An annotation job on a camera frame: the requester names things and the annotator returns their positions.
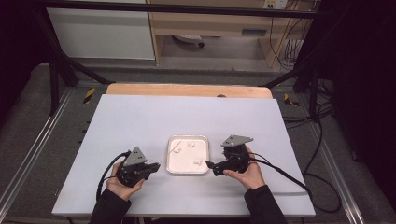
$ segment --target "human hand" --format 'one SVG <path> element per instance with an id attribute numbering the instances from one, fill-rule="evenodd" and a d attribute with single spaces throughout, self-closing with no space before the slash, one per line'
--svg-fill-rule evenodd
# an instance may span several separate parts
<path id="1" fill-rule="evenodd" d="M 224 170 L 223 173 L 234 179 L 237 179 L 246 189 L 256 189 L 265 185 L 264 178 L 262 177 L 262 170 L 257 162 L 251 161 L 248 164 L 247 170 L 240 174 L 232 170 Z"/>
<path id="2" fill-rule="evenodd" d="M 121 184 L 121 182 L 116 178 L 117 170 L 120 167 L 120 162 L 113 165 L 113 170 L 111 171 L 111 177 L 107 180 L 106 186 L 107 189 L 117 194 L 120 198 L 128 202 L 131 195 L 142 189 L 143 182 L 145 179 L 141 179 L 137 184 L 134 185 L 133 188 L 126 187 Z"/>

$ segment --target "gray plastic part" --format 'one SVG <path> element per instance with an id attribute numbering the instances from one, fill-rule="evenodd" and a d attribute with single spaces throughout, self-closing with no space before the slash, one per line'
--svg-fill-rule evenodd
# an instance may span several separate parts
<path id="1" fill-rule="evenodd" d="M 239 135 L 230 135 L 222 144 L 222 147 L 237 147 L 239 145 L 248 143 L 253 141 L 251 137 L 239 136 Z"/>
<path id="2" fill-rule="evenodd" d="M 146 162 L 147 159 L 139 147 L 135 147 L 131 154 L 124 162 L 124 166 L 136 165 Z"/>

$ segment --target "white plastic container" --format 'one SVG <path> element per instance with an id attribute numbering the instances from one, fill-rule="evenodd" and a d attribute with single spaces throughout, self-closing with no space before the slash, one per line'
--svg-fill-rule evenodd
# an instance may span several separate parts
<path id="1" fill-rule="evenodd" d="M 203 175 L 209 161 L 209 142 L 201 135 L 174 135 L 169 139 L 166 169 L 174 175 Z"/>

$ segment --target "black sleeve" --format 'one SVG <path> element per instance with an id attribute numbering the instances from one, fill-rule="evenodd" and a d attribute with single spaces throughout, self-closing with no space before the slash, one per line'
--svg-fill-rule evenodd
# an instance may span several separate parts
<path id="1" fill-rule="evenodd" d="M 105 189 L 93 208 L 90 224 L 119 224 L 130 207 L 130 201 Z"/>
<path id="2" fill-rule="evenodd" d="M 249 189 L 245 193 L 245 201 L 250 211 L 251 224 L 288 223 L 267 185 Z"/>

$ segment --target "table surface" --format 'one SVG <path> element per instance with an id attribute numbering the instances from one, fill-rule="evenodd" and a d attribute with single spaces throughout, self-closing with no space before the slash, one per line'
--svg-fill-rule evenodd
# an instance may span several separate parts
<path id="1" fill-rule="evenodd" d="M 253 137 L 250 148 L 303 181 L 276 100 L 186 96 L 103 95 L 52 210 L 88 217 L 103 171 L 119 154 L 138 146 L 148 163 L 161 163 L 131 198 L 127 217 L 246 217 L 245 188 L 227 176 L 172 175 L 168 140 L 177 134 L 206 136 L 209 159 L 224 161 L 220 144 L 230 135 Z M 262 165 L 266 183 L 287 217 L 314 216 L 307 193 Z"/>

